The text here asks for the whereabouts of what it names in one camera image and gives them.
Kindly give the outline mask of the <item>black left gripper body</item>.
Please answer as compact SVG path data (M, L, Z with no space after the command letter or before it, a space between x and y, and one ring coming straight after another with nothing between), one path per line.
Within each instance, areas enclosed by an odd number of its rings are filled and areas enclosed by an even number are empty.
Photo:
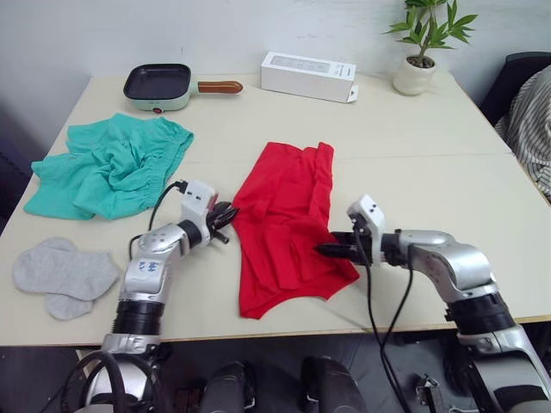
M217 214L217 204L214 206L213 210L207 214L207 228L212 239L217 239L223 244L229 243L229 238L220 232L218 228L218 217Z

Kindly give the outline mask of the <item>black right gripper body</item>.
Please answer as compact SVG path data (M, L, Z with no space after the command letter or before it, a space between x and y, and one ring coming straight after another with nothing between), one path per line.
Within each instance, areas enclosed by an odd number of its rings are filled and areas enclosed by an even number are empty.
M367 222L362 218L352 218L352 244L356 247L356 262L361 264L371 263L371 230Z

